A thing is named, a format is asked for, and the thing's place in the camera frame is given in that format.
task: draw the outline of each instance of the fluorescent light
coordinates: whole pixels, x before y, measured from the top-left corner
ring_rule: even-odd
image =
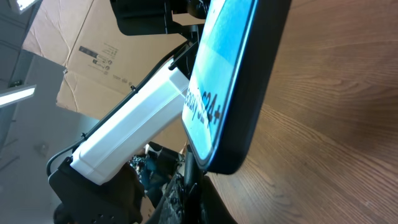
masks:
[[[0,108],[30,98],[35,93],[36,85],[18,86],[0,93]]]
[[[19,10],[24,10],[26,7],[33,4],[36,0],[17,0],[19,5]]]
[[[9,0],[11,9],[18,13],[22,14],[26,9],[35,4],[38,0]]]

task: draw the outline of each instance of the white plastic housing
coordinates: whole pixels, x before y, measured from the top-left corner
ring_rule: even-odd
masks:
[[[138,150],[181,117],[188,79],[169,60],[142,89],[73,153],[71,166],[101,185]]]

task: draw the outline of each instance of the black cable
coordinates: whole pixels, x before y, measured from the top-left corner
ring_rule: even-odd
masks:
[[[78,147],[81,143],[83,143],[85,141],[84,138],[82,138],[81,140],[77,141],[76,143],[74,143],[73,145],[69,146],[68,148],[58,152],[57,154],[55,154],[53,157],[51,157],[51,159],[49,159],[49,161],[47,162],[47,166],[46,166],[46,172],[47,175],[50,176],[51,175],[51,164],[52,162],[58,158],[58,156],[61,156],[62,154],[68,152],[69,150],[72,150],[76,147]]]
[[[133,89],[118,105],[116,105],[103,119],[101,119],[94,127],[87,133],[82,134],[82,138],[74,143],[73,145],[69,146],[68,148],[58,152],[56,155],[51,157],[47,162],[46,171],[47,175],[51,175],[51,164],[52,162],[62,154],[70,151],[75,150],[81,143],[85,142],[98,128],[100,128],[110,117],[112,117],[123,105],[125,105],[135,94],[138,93],[139,90],[156,74],[156,72],[161,68],[161,66],[170,59],[173,55],[175,55],[185,44],[189,43],[189,40],[180,44],[178,47],[174,48],[171,52],[169,52],[166,56],[164,56],[156,65],[155,67],[148,73],[148,75],[138,84],[137,88]]]

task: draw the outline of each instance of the wooden desk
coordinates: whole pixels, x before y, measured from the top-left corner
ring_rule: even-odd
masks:
[[[249,155],[211,177],[238,223],[398,223],[398,1],[295,0]]]

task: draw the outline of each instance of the blue screen display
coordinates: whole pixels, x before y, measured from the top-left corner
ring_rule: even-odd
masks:
[[[200,159],[218,147],[257,0],[212,0],[182,113]]]

